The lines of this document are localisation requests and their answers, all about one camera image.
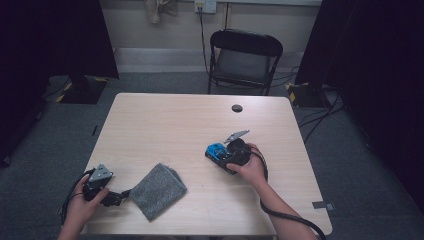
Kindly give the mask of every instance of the baseboard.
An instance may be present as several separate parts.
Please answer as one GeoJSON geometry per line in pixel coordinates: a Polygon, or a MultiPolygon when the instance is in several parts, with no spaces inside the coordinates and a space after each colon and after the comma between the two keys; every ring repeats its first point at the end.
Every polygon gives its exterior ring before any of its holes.
{"type": "MultiPolygon", "coordinates": [[[[114,49],[118,72],[202,72],[205,61],[201,49],[114,49]]],[[[206,51],[209,65],[210,51],[206,51]]],[[[278,64],[278,72],[290,72],[299,66],[303,52],[287,52],[278,64]]]]}

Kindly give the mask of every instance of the gray object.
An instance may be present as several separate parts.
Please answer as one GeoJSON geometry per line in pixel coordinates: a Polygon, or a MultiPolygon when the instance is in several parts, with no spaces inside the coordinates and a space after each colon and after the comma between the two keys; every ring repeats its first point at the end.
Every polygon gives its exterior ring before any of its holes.
{"type": "Polygon", "coordinates": [[[225,140],[224,144],[230,143],[248,132],[250,132],[250,130],[243,130],[240,132],[231,133],[231,135],[225,140]]]}
{"type": "Polygon", "coordinates": [[[177,172],[159,163],[131,190],[129,197],[152,221],[186,192],[177,172]]]}

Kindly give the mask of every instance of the black cable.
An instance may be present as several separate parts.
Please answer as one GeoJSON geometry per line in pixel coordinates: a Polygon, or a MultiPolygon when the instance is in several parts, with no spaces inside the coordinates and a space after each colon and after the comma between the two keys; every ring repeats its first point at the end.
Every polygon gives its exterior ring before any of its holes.
{"type": "Polygon", "coordinates": [[[81,176],[78,177],[78,179],[74,182],[74,184],[72,185],[72,187],[69,189],[68,195],[65,198],[65,201],[62,204],[61,207],[61,212],[60,212],[60,216],[61,216],[61,221],[62,221],[62,225],[65,223],[66,220],[66,215],[68,214],[68,205],[69,202],[71,201],[71,199],[73,197],[75,197],[76,195],[79,195],[80,193],[76,193],[72,196],[72,193],[74,192],[75,187],[77,186],[78,182],[87,174],[92,174],[96,169],[93,168],[92,170],[88,170],[85,173],[83,173],[81,176]]]}
{"type": "Polygon", "coordinates": [[[224,29],[227,29],[227,23],[228,23],[228,6],[230,3],[227,3],[227,9],[225,10],[225,26],[224,29]]]}
{"type": "Polygon", "coordinates": [[[308,221],[308,220],[306,220],[306,219],[304,219],[302,217],[290,215],[290,214],[287,214],[287,213],[281,213],[281,212],[272,211],[272,210],[270,210],[269,208],[267,208],[264,205],[264,203],[262,202],[262,200],[260,200],[260,203],[261,203],[261,208],[262,208],[262,210],[265,213],[267,213],[269,215],[272,215],[274,217],[284,218],[284,219],[288,219],[288,220],[291,220],[291,221],[302,223],[302,224],[304,224],[304,225],[306,225],[306,226],[314,229],[318,233],[318,235],[321,238],[321,240],[325,240],[326,239],[324,232],[317,225],[315,225],[313,222],[308,221]]]}
{"type": "Polygon", "coordinates": [[[279,80],[279,79],[288,78],[288,77],[291,79],[291,77],[293,77],[293,76],[297,75],[297,72],[296,72],[296,73],[294,72],[294,70],[295,70],[296,68],[299,68],[299,66],[292,67],[292,69],[290,70],[290,74],[289,74],[289,75],[284,76],[284,77],[279,77],[279,78],[273,78],[272,80],[279,80]]]}
{"type": "MultiPolygon", "coordinates": [[[[259,151],[259,149],[251,147],[251,146],[249,146],[249,147],[258,151],[258,153],[256,153],[256,152],[251,152],[251,153],[254,154],[255,156],[257,156],[262,161],[262,165],[264,167],[265,180],[268,182],[268,168],[267,168],[266,161],[265,161],[263,154],[261,153],[261,151],[259,151]]],[[[281,212],[276,212],[276,211],[270,210],[262,202],[262,199],[260,200],[260,205],[261,205],[262,211],[264,211],[265,213],[272,215],[274,217],[283,218],[283,219],[302,223],[302,224],[314,229],[318,233],[321,240],[326,239],[324,232],[317,225],[315,225],[313,222],[308,221],[308,220],[306,220],[302,217],[298,217],[298,216],[294,216],[294,215],[291,215],[291,214],[281,213],[281,212]]]]}
{"type": "Polygon", "coordinates": [[[298,125],[302,125],[302,124],[303,124],[303,122],[306,120],[306,118],[308,118],[308,117],[310,117],[310,116],[312,116],[312,115],[315,115],[315,114],[323,113],[323,112],[325,112],[325,110],[319,110],[319,111],[316,111],[316,112],[313,112],[313,113],[310,113],[310,114],[308,114],[308,115],[304,116],[304,117],[302,118],[302,120],[300,120],[300,121],[299,121],[298,125]]]}
{"type": "Polygon", "coordinates": [[[203,49],[203,60],[205,62],[205,69],[206,69],[206,73],[209,75],[209,71],[208,71],[208,65],[206,63],[206,50],[205,50],[205,36],[203,34],[203,9],[201,7],[197,8],[198,12],[199,12],[199,18],[200,18],[200,27],[202,30],[202,49],[203,49]]]}
{"type": "MultiPolygon", "coordinates": [[[[334,113],[337,113],[337,112],[339,112],[339,111],[341,111],[341,110],[343,110],[345,108],[345,106],[343,105],[343,106],[341,106],[339,109],[337,109],[337,110],[334,110],[334,111],[332,111],[330,114],[329,114],[329,116],[330,115],[332,115],[332,114],[334,114],[334,113]]],[[[315,121],[318,121],[318,120],[320,120],[322,117],[327,117],[327,116],[321,116],[321,117],[317,117],[317,118],[315,118],[315,119],[312,119],[312,120],[309,120],[309,121],[307,121],[307,122],[305,122],[305,123],[302,123],[302,124],[300,124],[299,125],[299,128],[301,128],[301,127],[303,127],[303,126],[305,126],[305,125],[308,125],[308,124],[310,124],[310,123],[313,123],[313,122],[315,122],[315,121]]]]}
{"type": "Polygon", "coordinates": [[[309,131],[309,133],[308,133],[308,135],[305,137],[305,139],[303,140],[303,143],[305,144],[307,141],[308,141],[308,139],[309,139],[309,137],[312,135],[312,133],[315,131],[315,129],[318,127],[318,125],[322,122],[322,120],[324,120],[324,118],[326,118],[326,117],[328,117],[328,116],[330,116],[332,113],[331,113],[331,110],[333,110],[333,108],[336,106],[336,104],[337,104],[337,100],[339,100],[339,97],[340,97],[340,94],[339,94],[339,92],[337,93],[337,97],[336,97],[336,99],[334,100],[334,103],[331,105],[331,107],[330,107],[330,109],[328,109],[328,111],[324,114],[324,116],[321,116],[320,118],[318,118],[318,122],[315,124],[315,126],[312,128],[312,130],[311,131],[309,131]]]}

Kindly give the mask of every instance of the small black device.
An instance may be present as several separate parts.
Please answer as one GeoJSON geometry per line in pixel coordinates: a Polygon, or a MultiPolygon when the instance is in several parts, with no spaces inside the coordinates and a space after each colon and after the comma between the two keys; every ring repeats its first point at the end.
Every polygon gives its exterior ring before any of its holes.
{"type": "Polygon", "coordinates": [[[105,165],[100,164],[96,170],[90,174],[87,182],[84,184],[83,193],[85,200],[93,200],[97,193],[106,186],[112,178],[112,175],[113,173],[110,172],[105,165]]]}
{"type": "Polygon", "coordinates": [[[220,143],[211,144],[205,152],[207,158],[230,174],[236,174],[237,172],[228,169],[228,163],[242,166],[250,160],[250,155],[250,147],[241,138],[230,142],[227,148],[220,143]]]}
{"type": "MultiPolygon", "coordinates": [[[[113,173],[110,172],[105,165],[100,164],[93,173],[90,174],[88,181],[84,184],[83,193],[87,201],[93,200],[94,197],[107,185],[112,178],[113,173]]],[[[119,206],[122,199],[127,198],[130,190],[122,193],[109,191],[107,196],[100,202],[106,207],[119,206]]]]}

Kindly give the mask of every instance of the hand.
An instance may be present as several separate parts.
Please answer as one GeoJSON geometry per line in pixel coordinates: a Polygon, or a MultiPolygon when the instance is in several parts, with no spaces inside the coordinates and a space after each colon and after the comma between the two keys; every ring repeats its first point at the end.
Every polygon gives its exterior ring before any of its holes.
{"type": "MultiPolygon", "coordinates": [[[[247,145],[250,146],[252,152],[260,154],[255,144],[248,143],[247,145]]],[[[255,154],[250,156],[249,162],[245,165],[239,166],[234,163],[229,163],[227,164],[227,168],[238,172],[246,182],[254,187],[260,183],[266,182],[262,161],[255,154]]]]}
{"type": "Polygon", "coordinates": [[[68,214],[58,239],[74,239],[73,237],[78,236],[109,192],[108,188],[103,188],[91,201],[86,201],[82,189],[88,176],[84,176],[75,186],[74,197],[69,202],[68,214]]]}

